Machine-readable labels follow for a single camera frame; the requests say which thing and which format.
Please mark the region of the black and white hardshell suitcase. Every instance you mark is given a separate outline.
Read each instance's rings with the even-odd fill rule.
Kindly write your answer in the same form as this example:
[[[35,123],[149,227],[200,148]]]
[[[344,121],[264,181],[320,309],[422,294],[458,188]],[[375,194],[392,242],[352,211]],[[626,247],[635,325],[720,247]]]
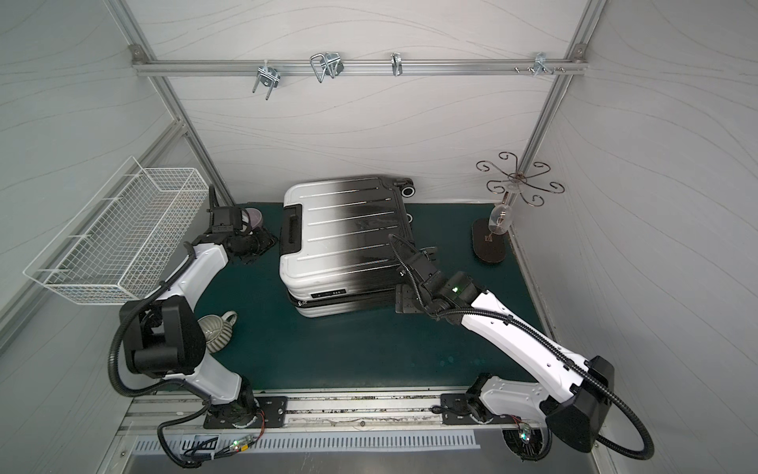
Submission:
[[[284,195],[280,279],[308,318],[392,306],[400,282],[393,235],[412,241],[409,178],[349,177],[298,184]]]

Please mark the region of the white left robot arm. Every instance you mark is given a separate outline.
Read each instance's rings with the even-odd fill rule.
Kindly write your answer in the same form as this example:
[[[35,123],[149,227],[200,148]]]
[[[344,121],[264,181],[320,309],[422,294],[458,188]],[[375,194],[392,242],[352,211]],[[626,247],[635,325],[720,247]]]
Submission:
[[[274,242],[244,207],[211,205],[207,231],[184,245],[181,266],[146,298],[120,308],[107,362],[114,390],[138,397],[175,385],[226,424],[251,424],[259,404],[250,383],[213,357],[195,306],[231,258],[254,259]]]

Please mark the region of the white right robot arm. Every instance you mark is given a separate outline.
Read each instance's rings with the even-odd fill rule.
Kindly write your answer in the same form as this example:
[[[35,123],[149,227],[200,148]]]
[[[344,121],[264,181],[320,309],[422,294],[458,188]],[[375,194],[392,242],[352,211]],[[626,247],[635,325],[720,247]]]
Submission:
[[[402,244],[393,252],[417,310],[482,337],[533,378],[509,382],[483,373],[462,401],[440,403],[433,412],[482,425],[511,422],[517,432],[511,444],[529,460],[542,458],[553,438],[579,452],[601,442],[601,426],[616,404],[611,363],[556,344],[467,274],[446,276],[425,252]]]

